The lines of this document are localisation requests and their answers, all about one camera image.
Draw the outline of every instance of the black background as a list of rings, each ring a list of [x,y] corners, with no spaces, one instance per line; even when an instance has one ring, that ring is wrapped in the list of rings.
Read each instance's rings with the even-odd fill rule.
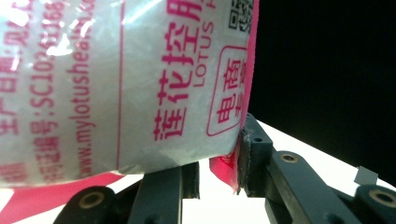
[[[396,5],[261,0],[249,112],[396,186]]]

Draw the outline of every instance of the black machine part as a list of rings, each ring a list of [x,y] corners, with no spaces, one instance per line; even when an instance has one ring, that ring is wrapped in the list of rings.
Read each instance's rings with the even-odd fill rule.
[[[303,157],[276,151],[250,114],[241,134],[239,188],[248,197],[265,198],[272,224],[396,223],[396,192],[362,185],[351,197],[330,188]],[[179,224],[183,198],[199,198],[198,162],[144,175],[117,194],[107,187],[84,189],[54,223]]]

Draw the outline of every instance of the plastic bag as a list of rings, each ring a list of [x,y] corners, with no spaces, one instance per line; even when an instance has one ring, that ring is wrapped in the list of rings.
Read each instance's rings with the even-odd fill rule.
[[[2,1],[0,184],[230,153],[252,12],[252,0]]]

